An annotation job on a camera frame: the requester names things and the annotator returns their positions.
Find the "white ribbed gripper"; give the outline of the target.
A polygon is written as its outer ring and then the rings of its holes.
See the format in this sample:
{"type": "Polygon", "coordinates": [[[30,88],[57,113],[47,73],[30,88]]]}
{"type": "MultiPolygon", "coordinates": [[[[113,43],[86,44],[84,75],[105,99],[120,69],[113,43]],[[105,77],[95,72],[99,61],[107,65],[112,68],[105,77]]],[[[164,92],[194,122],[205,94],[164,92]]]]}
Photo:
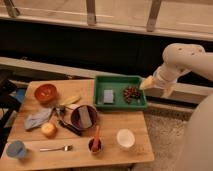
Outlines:
{"type": "Polygon", "coordinates": [[[156,84],[158,87],[164,88],[177,81],[177,72],[166,65],[159,66],[153,76],[144,79],[140,84],[140,89],[150,89],[156,84]]]}

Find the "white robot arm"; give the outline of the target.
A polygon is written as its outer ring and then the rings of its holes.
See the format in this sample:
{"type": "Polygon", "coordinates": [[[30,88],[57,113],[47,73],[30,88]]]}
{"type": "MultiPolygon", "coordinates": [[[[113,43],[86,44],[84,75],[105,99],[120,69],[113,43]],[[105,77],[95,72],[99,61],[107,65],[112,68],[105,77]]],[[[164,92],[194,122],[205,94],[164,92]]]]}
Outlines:
{"type": "Polygon", "coordinates": [[[144,79],[140,88],[167,88],[190,71],[213,81],[213,52],[206,52],[201,45],[172,43],[162,54],[163,64],[153,75],[144,79]]]}

